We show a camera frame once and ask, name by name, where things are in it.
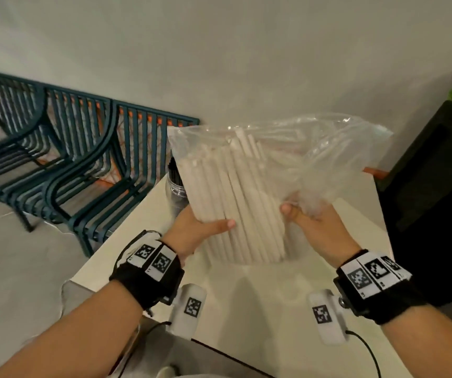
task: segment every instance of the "black cable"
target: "black cable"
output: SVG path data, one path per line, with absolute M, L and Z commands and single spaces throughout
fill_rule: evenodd
M 375 363 L 375 366 L 377 368 L 377 373 L 378 373 L 378 378 L 382 378 L 382 374 L 380 373 L 380 366 L 378 366 L 378 362 L 377 359 L 375 358 L 375 355 L 373 354 L 373 350 L 371 350 L 370 346 L 368 345 L 368 343 L 356 332 L 353 332 L 352 330 L 345 330 L 345 333 L 351 335 L 351 336 L 355 336 L 357 338 L 359 338 L 361 340 L 361 342 L 368 348 L 368 351 L 370 352 L 371 356 L 373 357 L 373 361 Z
M 147 336 L 156 328 L 159 328 L 162 325 L 171 325 L 172 323 L 170 321 L 165 321 L 165 322 L 160 322 L 159 324 L 154 325 L 152 328 L 150 328 L 147 333 L 145 334 L 146 338 Z M 123 375 L 123 373 L 125 372 L 126 366 L 128 366 L 128 362 L 130 362 L 131 357 L 134 355 L 135 350 L 137 349 L 137 347 L 133 347 L 132 351 L 130 352 L 130 355 L 128 356 L 128 358 L 126 358 L 126 362 L 123 366 L 123 368 L 121 369 L 121 372 L 118 375 L 118 378 L 121 378 L 121 376 Z

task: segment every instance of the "white marker tag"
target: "white marker tag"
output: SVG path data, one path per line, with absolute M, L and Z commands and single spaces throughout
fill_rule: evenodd
M 362 254 L 357 259 L 378 285 L 385 290 L 396 285 L 401 279 L 380 260 L 380 256 L 372 252 Z
M 166 270 L 177 255 L 167 246 L 161 248 L 160 253 L 156 255 L 151 265 L 145 272 L 153 278 L 153 280 L 161 281 Z
M 395 261 L 392 261 L 387 256 L 381 257 L 384 265 L 386 265 L 390 270 L 392 270 L 393 273 L 395 273 L 399 279 L 401 280 L 409 280 L 412 278 L 412 274 L 408 272 L 405 268 L 401 267 L 398 263 Z
M 362 298 L 368 298 L 381 292 L 357 259 L 342 266 L 341 270 Z
M 144 244 L 142 244 L 134 254 L 128 257 L 128 262 L 135 267 L 143 267 L 147 259 L 160 247 L 161 242 L 157 240 L 146 240 L 144 239 Z

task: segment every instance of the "chair backrest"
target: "chair backrest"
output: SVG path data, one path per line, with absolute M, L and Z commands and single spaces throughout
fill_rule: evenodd
M 117 139 L 113 158 L 120 178 L 155 184 L 167 170 L 170 144 L 167 126 L 198 125 L 200 120 L 121 101 L 113 101 Z
M 0 126 L 7 135 L 37 124 L 45 107 L 44 88 L 39 82 L 0 73 Z M 21 145 L 40 153 L 50 147 L 41 129 L 25 137 Z
M 46 85 L 47 113 L 73 159 L 87 155 L 105 135 L 111 117 L 111 100 L 88 93 Z

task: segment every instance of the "fingernail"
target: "fingernail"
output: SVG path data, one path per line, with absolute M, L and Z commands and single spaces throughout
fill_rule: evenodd
M 280 206 L 280 211 L 284 214 L 284 215 L 289 215 L 289 213 L 291 213 L 291 205 L 288 203 L 282 204 Z

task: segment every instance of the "hand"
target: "hand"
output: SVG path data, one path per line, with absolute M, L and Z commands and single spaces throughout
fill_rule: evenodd
M 187 206 L 179 213 L 172 228 L 161 238 L 161 241 L 175 251 L 181 265 L 184 266 L 185 259 L 194 253 L 202 241 L 212 235 L 229 231 L 235 225 L 233 219 L 202 223 L 194 216 L 191 206 Z
M 301 208 L 289 203 L 282 204 L 280 211 L 288 221 L 296 223 L 303 230 L 312 248 L 335 268 L 362 249 L 329 203 L 324 203 L 320 215 L 316 217 L 305 215 Z

